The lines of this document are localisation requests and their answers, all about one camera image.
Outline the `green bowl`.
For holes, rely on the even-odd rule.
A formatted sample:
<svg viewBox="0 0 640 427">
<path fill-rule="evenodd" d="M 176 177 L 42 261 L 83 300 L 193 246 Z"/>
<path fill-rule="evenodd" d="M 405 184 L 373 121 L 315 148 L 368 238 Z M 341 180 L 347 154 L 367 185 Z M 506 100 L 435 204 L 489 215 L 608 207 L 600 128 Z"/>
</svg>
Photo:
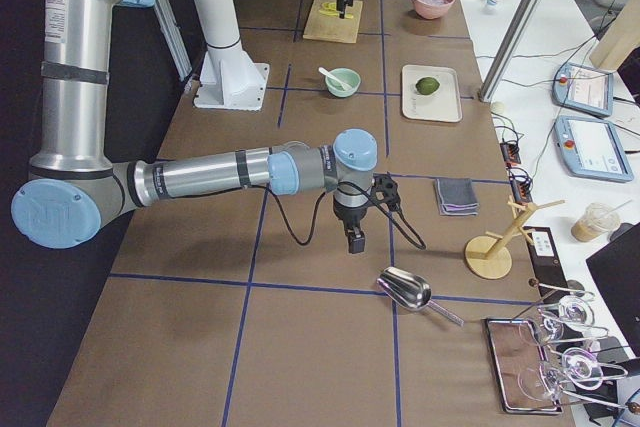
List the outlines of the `green bowl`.
<svg viewBox="0 0 640 427">
<path fill-rule="evenodd" d="M 325 77 L 325 84 L 327 86 L 327 89 L 335 97 L 339 97 L 339 98 L 350 97 L 354 95 L 357 92 L 358 88 L 360 87 L 360 84 L 361 84 L 360 75 L 356 71 L 350 68 L 344 68 L 344 67 L 335 68 L 330 70 L 330 73 L 334 77 L 342 80 L 344 83 L 346 83 L 349 86 L 348 89 L 344 89 L 340 82 L 337 82 L 330 77 Z"/>
</svg>

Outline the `white plastic spoon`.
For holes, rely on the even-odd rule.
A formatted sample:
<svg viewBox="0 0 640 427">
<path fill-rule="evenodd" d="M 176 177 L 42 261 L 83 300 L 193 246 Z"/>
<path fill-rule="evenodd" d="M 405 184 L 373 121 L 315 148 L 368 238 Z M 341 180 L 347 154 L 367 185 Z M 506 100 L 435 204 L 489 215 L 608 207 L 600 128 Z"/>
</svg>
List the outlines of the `white plastic spoon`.
<svg viewBox="0 0 640 427">
<path fill-rule="evenodd" d="M 335 76 L 333 73 L 331 73 L 329 70 L 325 69 L 324 67 L 318 67 L 318 72 L 321 73 L 323 76 L 325 76 L 327 79 L 331 79 L 333 82 L 337 83 L 342 90 L 349 90 L 352 88 L 350 84 L 344 82 L 342 79 Z"/>
</svg>

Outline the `yellow plastic knife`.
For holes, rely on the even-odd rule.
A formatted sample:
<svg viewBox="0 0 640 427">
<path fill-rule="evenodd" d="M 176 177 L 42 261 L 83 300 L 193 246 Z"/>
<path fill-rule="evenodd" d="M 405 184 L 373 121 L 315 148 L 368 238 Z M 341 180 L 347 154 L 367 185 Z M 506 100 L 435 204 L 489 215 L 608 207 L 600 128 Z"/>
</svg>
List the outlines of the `yellow plastic knife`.
<svg viewBox="0 0 640 427">
<path fill-rule="evenodd" d="M 336 10 L 329 10 L 329 9 L 324 9 L 321 8 L 318 10 L 318 13 L 320 15 L 324 15 L 327 17 L 337 17 L 337 18 L 341 18 L 341 19 L 354 19 L 354 15 L 351 13 L 342 13 L 340 11 L 336 11 Z"/>
</svg>

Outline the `bamboo cutting board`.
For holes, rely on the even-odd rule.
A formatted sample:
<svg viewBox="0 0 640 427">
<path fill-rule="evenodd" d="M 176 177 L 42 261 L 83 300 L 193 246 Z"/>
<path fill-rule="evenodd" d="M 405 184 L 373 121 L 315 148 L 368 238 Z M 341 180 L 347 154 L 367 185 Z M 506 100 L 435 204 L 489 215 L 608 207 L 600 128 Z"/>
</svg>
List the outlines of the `bamboo cutting board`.
<svg viewBox="0 0 640 427">
<path fill-rule="evenodd" d="M 313 0 L 303 32 L 303 38 L 307 40 L 355 44 L 359 32 L 363 2 L 355 0 L 353 6 L 347 7 L 346 13 L 354 15 L 354 19 L 350 20 L 320 15 L 318 10 L 321 9 L 323 2 L 336 3 L 335 0 Z"/>
</svg>

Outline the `metal scoop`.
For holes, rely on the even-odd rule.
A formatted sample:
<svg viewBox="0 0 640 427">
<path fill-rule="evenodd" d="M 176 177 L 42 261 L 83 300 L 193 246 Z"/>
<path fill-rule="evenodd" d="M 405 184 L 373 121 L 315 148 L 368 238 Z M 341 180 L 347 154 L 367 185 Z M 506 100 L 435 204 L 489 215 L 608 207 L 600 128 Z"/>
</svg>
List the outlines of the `metal scoop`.
<svg viewBox="0 0 640 427">
<path fill-rule="evenodd" d="M 430 285 L 417 274 L 389 266 L 379 274 L 376 282 L 393 301 L 411 312 L 429 308 L 459 327 L 465 324 L 461 317 L 432 299 Z"/>
</svg>

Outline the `grey folded cloth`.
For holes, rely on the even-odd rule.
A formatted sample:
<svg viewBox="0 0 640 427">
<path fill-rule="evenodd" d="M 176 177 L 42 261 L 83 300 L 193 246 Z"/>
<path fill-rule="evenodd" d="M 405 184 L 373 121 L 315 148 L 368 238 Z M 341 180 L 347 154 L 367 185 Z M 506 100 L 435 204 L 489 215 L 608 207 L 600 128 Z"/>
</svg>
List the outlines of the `grey folded cloth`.
<svg viewBox="0 0 640 427">
<path fill-rule="evenodd" d="M 437 178 L 435 180 L 438 208 L 441 215 L 477 215 L 479 202 L 470 178 Z"/>
</svg>

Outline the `green avocado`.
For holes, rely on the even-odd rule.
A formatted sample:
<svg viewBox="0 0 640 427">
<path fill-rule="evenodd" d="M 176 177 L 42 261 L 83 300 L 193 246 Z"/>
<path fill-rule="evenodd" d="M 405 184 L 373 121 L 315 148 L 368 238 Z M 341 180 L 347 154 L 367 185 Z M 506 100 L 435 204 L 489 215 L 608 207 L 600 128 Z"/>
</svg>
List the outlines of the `green avocado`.
<svg viewBox="0 0 640 427">
<path fill-rule="evenodd" d="M 423 96 L 434 94 L 440 86 L 440 82 L 435 77 L 422 77 L 415 84 L 416 92 Z"/>
</svg>

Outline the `wooden paper towel stand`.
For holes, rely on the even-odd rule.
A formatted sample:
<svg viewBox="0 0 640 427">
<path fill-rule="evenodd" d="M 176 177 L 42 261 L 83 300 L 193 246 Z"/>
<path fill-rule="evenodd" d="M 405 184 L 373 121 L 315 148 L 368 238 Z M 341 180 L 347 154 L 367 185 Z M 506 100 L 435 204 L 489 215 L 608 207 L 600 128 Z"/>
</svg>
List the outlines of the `wooden paper towel stand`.
<svg viewBox="0 0 640 427">
<path fill-rule="evenodd" d="M 475 275 L 483 279 L 497 280 L 504 278 L 512 267 L 512 257 L 507 249 L 507 244 L 514 237 L 522 236 L 528 244 L 533 245 L 533 230 L 525 227 L 527 221 L 537 211 L 563 203 L 564 200 L 542 205 L 538 205 L 535 202 L 518 203 L 510 196 L 507 201 L 513 216 L 510 226 L 502 234 L 486 231 L 483 235 L 472 238 L 466 244 L 464 250 L 467 267 Z"/>
</svg>

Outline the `white pillar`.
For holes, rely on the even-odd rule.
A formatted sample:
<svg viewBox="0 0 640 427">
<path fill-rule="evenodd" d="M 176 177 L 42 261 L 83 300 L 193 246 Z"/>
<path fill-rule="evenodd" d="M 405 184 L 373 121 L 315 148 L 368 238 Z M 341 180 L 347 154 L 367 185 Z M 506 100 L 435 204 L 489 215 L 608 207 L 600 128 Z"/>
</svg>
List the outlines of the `white pillar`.
<svg viewBox="0 0 640 427">
<path fill-rule="evenodd" d="M 194 0 L 206 43 L 198 108 L 258 111 L 269 66 L 255 63 L 244 50 L 233 0 Z"/>
</svg>

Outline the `white rabbit tray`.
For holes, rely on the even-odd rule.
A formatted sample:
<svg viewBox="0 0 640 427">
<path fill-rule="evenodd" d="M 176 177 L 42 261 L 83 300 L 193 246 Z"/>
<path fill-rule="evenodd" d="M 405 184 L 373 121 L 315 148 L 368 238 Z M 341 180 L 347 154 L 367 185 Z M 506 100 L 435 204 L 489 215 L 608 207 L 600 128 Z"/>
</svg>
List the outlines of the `white rabbit tray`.
<svg viewBox="0 0 640 427">
<path fill-rule="evenodd" d="M 425 78 L 433 78 L 438 83 L 438 88 L 428 95 L 418 90 L 418 84 Z M 440 66 L 403 66 L 401 110 L 406 118 L 412 120 L 461 121 L 463 114 L 456 71 Z"/>
</svg>

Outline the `black label box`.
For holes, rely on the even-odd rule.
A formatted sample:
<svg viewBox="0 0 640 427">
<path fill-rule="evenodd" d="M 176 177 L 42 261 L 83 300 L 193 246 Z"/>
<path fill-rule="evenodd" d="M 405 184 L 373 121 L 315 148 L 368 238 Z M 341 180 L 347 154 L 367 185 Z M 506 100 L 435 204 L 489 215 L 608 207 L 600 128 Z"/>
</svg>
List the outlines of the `black label box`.
<svg viewBox="0 0 640 427">
<path fill-rule="evenodd" d="M 549 227 L 526 226 L 533 240 L 527 245 L 534 277 L 541 283 L 566 287 L 566 278 L 562 270 L 554 238 Z"/>
</svg>

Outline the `wine glass rack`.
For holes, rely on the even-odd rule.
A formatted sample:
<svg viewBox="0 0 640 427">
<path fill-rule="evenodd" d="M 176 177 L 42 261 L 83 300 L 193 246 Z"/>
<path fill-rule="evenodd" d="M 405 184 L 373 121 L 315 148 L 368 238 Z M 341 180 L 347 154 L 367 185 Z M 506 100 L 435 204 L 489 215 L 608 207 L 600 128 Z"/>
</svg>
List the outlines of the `wine glass rack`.
<svg viewBox="0 0 640 427">
<path fill-rule="evenodd" d="M 559 415 L 565 406 L 596 404 L 628 422 L 639 419 L 639 395 L 616 401 L 598 389 L 623 380 L 629 370 L 606 363 L 587 348 L 608 336 L 594 321 L 593 294 L 572 282 L 555 286 L 536 278 L 540 298 L 511 318 L 484 321 L 502 410 L 514 415 Z"/>
</svg>

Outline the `upper teach pendant tablet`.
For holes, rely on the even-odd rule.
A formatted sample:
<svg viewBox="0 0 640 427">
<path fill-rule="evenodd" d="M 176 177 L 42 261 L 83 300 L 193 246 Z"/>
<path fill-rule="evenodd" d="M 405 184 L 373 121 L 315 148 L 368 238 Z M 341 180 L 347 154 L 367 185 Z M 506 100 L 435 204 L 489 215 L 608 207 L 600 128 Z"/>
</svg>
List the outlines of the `upper teach pendant tablet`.
<svg viewBox="0 0 640 427">
<path fill-rule="evenodd" d="M 613 112 L 613 82 L 611 72 L 565 63 L 555 74 L 552 97 L 559 106 L 606 118 Z"/>
</svg>

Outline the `teach pendant tablet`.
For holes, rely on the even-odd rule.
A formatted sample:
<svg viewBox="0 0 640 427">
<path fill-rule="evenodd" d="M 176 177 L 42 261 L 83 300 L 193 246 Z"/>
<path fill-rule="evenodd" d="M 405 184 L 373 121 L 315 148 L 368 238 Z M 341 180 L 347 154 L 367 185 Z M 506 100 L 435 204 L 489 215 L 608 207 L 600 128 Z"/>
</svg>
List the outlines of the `teach pendant tablet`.
<svg viewBox="0 0 640 427">
<path fill-rule="evenodd" d="M 553 131 L 560 157 L 570 175 L 616 183 L 634 179 L 611 122 L 562 115 L 555 120 Z"/>
<path fill-rule="evenodd" d="M 613 112 L 613 82 L 611 72 L 565 63 L 555 74 L 552 97 L 559 106 L 606 118 Z"/>
</svg>

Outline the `lower teach pendant tablet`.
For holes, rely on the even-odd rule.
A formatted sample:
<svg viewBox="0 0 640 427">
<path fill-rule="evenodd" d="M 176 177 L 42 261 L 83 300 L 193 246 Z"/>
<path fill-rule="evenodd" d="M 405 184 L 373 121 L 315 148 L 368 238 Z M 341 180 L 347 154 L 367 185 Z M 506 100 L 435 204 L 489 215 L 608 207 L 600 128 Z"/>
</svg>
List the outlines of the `lower teach pendant tablet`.
<svg viewBox="0 0 640 427">
<path fill-rule="evenodd" d="M 553 131 L 560 157 L 570 175 L 616 183 L 634 179 L 611 122 L 562 115 L 555 120 Z"/>
</svg>

